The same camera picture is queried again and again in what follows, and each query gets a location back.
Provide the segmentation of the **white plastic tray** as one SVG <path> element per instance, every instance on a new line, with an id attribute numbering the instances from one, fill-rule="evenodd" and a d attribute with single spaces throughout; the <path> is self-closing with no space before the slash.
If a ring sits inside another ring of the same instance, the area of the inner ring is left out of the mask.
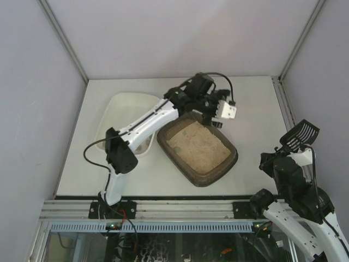
<path id="1" fill-rule="evenodd" d="M 143 93 L 119 93 L 113 96 L 101 118 L 95 140 L 105 138 L 109 128 L 120 130 L 152 109 L 160 99 Z"/>

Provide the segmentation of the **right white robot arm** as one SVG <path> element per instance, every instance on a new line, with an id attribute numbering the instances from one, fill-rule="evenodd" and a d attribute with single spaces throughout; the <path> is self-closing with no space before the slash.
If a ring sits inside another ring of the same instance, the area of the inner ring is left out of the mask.
<path id="1" fill-rule="evenodd" d="M 267 189 L 250 198 L 256 215 L 275 224 L 303 252 L 309 261 L 348 261 L 344 237 L 334 205 L 325 191 L 306 181 L 302 167 L 314 161 L 305 153 L 262 153 L 260 169 L 273 178 L 285 203 L 310 227 L 307 231 Z"/>

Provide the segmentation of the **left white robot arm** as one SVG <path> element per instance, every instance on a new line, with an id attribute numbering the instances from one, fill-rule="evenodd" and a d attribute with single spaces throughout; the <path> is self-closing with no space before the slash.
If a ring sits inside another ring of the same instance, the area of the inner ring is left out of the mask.
<path id="1" fill-rule="evenodd" d="M 145 115 L 128 126 L 106 132 L 106 161 L 110 168 L 110 178 L 101 198 L 106 205 L 120 202 L 125 184 L 124 175 L 138 164 L 136 149 L 158 129 L 193 110 L 204 117 L 217 117 L 220 102 L 231 94 L 229 89 L 219 90 L 207 73 L 197 73 L 181 85 L 169 89 L 163 99 Z"/>

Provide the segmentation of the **black slotted litter scoop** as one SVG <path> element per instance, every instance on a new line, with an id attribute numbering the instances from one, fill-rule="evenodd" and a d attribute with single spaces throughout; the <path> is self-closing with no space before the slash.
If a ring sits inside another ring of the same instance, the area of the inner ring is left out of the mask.
<path id="1" fill-rule="evenodd" d="M 286 152 L 297 153 L 305 145 L 312 145 L 317 139 L 320 129 L 308 120 L 303 119 L 283 135 L 279 142 Z"/>

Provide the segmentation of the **brown translucent litter box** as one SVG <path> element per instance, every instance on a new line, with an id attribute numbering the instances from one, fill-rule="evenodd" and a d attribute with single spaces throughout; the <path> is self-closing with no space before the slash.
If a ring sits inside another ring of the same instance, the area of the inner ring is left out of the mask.
<path id="1" fill-rule="evenodd" d="M 157 142 L 178 170 L 196 187 L 208 187 L 226 175 L 238 161 L 238 151 L 215 127 L 202 125 L 197 112 L 166 124 Z"/>

